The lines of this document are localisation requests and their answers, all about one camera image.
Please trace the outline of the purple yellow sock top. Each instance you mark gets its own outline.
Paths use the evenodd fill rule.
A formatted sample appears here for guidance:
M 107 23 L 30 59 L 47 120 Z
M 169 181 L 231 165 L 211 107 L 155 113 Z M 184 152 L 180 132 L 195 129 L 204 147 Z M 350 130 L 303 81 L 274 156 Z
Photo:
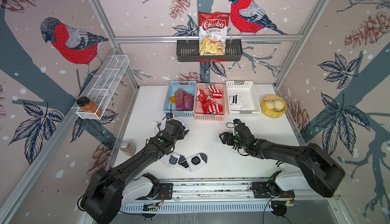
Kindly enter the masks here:
M 193 111 L 194 96 L 191 94 L 186 94 L 184 96 L 176 96 L 175 107 L 179 111 Z

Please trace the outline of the white plastic basket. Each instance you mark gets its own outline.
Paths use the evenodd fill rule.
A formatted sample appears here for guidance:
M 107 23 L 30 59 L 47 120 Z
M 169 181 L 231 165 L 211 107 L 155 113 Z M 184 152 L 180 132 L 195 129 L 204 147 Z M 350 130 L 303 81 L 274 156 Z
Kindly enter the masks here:
M 228 101 L 228 110 L 230 116 L 246 116 L 256 117 L 261 114 L 261 108 L 259 98 L 257 96 L 254 83 L 252 81 L 227 81 L 226 82 L 226 93 Z M 231 111 L 229 107 L 229 96 L 237 93 L 242 94 L 246 99 L 247 110 L 242 111 Z

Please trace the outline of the white grey patterned sock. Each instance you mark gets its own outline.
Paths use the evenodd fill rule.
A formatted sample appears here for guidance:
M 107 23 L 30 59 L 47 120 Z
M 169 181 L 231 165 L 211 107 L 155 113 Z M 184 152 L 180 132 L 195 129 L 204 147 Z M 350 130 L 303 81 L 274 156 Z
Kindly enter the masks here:
M 170 153 L 164 155 L 160 161 L 168 168 L 181 168 L 188 172 L 195 172 L 207 164 L 208 157 L 204 153 L 198 153 L 187 158 L 176 153 Z

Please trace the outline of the yellow bowl with buns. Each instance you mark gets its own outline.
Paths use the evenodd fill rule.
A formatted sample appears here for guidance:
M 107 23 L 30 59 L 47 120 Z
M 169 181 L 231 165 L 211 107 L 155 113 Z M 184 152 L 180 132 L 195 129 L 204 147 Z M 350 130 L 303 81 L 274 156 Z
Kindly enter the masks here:
M 270 118 L 280 118 L 287 110 L 287 103 L 277 95 L 266 95 L 260 106 L 262 113 Z

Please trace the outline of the orange spice jar black lid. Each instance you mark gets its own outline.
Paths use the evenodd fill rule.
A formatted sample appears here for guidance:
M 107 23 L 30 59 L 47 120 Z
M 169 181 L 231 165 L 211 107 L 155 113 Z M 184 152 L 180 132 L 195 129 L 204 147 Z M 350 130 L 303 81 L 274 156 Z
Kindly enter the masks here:
M 99 105 L 88 97 L 80 97 L 76 103 L 80 109 L 86 113 L 94 113 L 98 117 L 100 117 L 103 113 Z

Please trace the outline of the blue plastic basket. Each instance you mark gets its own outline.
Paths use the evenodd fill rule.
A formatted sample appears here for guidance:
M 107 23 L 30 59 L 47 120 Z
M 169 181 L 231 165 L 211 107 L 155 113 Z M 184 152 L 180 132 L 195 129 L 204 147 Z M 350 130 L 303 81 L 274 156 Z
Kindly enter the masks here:
M 194 96 L 194 107 L 195 107 L 195 95 L 196 95 L 196 88 L 197 83 L 195 81 L 171 81 L 169 83 L 168 91 L 166 94 L 166 99 L 164 103 L 164 112 L 165 113 L 173 113 L 175 117 L 193 117 L 194 116 L 194 109 L 193 111 L 179 111 L 175 107 L 175 103 L 170 102 L 170 98 L 174 95 L 176 91 L 179 89 L 184 90 L 188 94 L 191 94 Z

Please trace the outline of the purple yellow sock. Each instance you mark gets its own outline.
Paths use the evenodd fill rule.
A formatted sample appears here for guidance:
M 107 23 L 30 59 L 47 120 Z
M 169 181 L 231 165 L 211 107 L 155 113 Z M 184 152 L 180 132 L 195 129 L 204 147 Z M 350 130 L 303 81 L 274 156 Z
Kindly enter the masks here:
M 174 95 L 170 98 L 170 102 L 171 102 L 171 103 L 183 102 L 183 101 L 184 101 L 184 97 L 185 97 L 187 94 L 188 94 L 188 93 L 185 92 L 184 90 L 179 89 L 179 90 L 176 91 L 176 92 L 174 93 Z
M 193 111 L 194 96 L 191 94 L 186 94 L 184 96 L 176 96 L 175 107 L 179 111 Z

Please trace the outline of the red Chuba cassava chips bag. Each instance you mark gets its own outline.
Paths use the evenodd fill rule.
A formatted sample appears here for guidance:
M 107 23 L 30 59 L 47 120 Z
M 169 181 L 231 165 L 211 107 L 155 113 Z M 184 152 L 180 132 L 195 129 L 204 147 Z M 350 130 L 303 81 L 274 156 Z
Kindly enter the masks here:
M 199 12 L 200 55 L 225 55 L 230 14 Z

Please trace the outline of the glass jar amber contents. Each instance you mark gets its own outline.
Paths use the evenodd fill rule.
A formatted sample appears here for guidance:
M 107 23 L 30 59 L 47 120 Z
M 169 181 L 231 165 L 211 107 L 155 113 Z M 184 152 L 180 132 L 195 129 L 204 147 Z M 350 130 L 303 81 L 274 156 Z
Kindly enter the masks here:
M 128 141 L 122 141 L 120 143 L 120 150 L 129 157 L 132 157 L 136 152 L 136 148 Z

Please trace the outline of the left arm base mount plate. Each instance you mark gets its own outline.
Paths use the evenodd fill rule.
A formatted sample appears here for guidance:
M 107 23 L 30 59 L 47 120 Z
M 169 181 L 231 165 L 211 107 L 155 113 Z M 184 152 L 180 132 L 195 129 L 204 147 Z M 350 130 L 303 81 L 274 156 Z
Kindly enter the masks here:
M 148 200 L 171 200 L 173 195 L 172 183 L 154 184 L 150 193 L 145 197 Z

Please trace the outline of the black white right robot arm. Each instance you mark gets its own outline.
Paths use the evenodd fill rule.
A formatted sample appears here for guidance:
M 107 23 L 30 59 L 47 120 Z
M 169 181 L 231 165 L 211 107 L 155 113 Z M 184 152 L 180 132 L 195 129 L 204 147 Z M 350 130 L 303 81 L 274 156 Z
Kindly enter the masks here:
M 345 171 L 317 144 L 307 146 L 288 146 L 272 143 L 265 139 L 255 138 L 250 129 L 241 120 L 232 123 L 233 132 L 219 135 L 222 144 L 232 146 L 239 151 L 244 150 L 244 156 L 258 159 L 276 160 L 298 167 L 308 185 L 323 197 L 334 195 Z

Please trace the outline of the clear acrylic wall shelf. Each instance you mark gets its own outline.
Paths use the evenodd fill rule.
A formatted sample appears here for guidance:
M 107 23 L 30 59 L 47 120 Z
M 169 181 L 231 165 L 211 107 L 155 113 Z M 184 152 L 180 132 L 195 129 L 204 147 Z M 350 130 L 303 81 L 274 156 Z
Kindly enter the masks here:
M 95 101 L 102 109 L 103 113 L 98 117 L 94 113 L 86 113 L 78 106 L 76 114 L 81 119 L 103 120 L 104 113 L 111 101 L 116 88 L 120 84 L 123 75 L 126 73 L 130 61 L 128 56 L 116 54 L 113 55 L 108 64 L 104 67 L 102 73 L 96 76 L 95 83 L 85 96 Z

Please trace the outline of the white black-striped sock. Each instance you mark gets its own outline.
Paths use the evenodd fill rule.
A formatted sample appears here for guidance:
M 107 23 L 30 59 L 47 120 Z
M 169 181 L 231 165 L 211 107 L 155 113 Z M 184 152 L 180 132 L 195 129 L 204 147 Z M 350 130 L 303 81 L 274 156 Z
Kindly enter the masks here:
M 245 97 L 240 93 L 229 96 L 230 110 L 231 111 L 247 110 L 247 105 L 245 101 L 246 101 Z
M 276 166 L 280 171 L 284 171 L 286 169 L 286 164 L 282 161 L 277 161 Z

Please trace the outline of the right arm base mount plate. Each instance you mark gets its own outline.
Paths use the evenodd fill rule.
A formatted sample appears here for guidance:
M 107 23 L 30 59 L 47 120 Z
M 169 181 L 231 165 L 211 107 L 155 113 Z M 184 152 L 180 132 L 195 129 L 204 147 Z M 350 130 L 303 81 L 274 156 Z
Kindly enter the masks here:
M 292 190 L 283 191 L 276 183 L 268 182 L 252 182 L 250 189 L 252 190 L 256 199 L 263 198 L 295 198 Z

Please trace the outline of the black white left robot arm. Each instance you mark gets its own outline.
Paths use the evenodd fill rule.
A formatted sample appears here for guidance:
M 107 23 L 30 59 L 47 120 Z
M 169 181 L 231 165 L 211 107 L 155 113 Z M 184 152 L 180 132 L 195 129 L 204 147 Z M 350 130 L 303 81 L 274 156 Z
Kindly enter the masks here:
M 87 212 L 99 224 L 110 223 L 121 209 L 125 187 L 149 165 L 172 153 L 175 143 L 188 132 L 180 121 L 171 119 L 165 129 L 150 138 L 130 159 L 109 170 L 96 171 L 86 192 L 77 201 L 79 210 Z

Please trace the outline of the red santa pattern sock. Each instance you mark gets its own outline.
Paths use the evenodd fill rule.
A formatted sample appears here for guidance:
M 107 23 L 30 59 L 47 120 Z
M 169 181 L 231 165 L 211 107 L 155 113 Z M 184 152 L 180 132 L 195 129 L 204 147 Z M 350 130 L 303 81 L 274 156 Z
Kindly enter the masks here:
M 202 105 L 204 114 L 220 115 L 223 114 L 223 107 L 214 100 L 206 100 Z

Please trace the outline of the red snowflake sock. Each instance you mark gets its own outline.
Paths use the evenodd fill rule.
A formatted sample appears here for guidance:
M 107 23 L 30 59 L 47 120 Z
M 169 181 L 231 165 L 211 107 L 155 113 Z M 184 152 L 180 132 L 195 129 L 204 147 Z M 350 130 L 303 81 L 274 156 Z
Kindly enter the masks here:
M 196 99 L 201 105 L 204 105 L 208 101 L 209 96 L 206 95 L 203 90 L 197 89 Z

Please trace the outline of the red white striped sock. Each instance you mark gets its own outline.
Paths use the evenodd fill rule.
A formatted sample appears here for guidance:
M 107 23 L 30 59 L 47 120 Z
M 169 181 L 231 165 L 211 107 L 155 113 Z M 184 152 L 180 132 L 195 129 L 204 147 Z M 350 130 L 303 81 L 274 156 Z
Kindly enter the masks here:
M 223 96 L 223 92 L 211 84 L 208 86 L 208 92 L 213 99 L 221 99 Z

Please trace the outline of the pink plastic basket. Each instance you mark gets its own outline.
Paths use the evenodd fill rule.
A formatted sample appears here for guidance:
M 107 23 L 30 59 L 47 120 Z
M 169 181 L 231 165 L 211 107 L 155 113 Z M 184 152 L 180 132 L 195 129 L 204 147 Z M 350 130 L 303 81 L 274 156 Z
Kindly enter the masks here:
M 208 92 L 208 86 L 210 84 L 215 86 L 216 88 L 218 88 L 219 90 L 221 90 L 223 92 L 223 96 L 222 96 L 221 99 L 213 99 L 213 98 L 210 97 L 210 94 Z M 204 114 L 203 110 L 202 110 L 202 105 L 196 99 L 196 97 L 197 97 L 197 92 L 196 92 L 196 95 L 195 95 L 195 107 L 194 107 L 194 117 L 195 117 L 195 119 L 222 121 L 224 119 L 224 117 L 225 117 L 225 92 L 224 92 L 224 85 L 223 84 L 212 84 L 212 83 L 198 83 L 196 90 L 197 89 L 203 90 L 204 93 L 209 96 L 208 100 L 214 100 L 218 104 L 221 104 L 222 107 L 223 107 L 223 114 L 220 114 L 220 115 Z

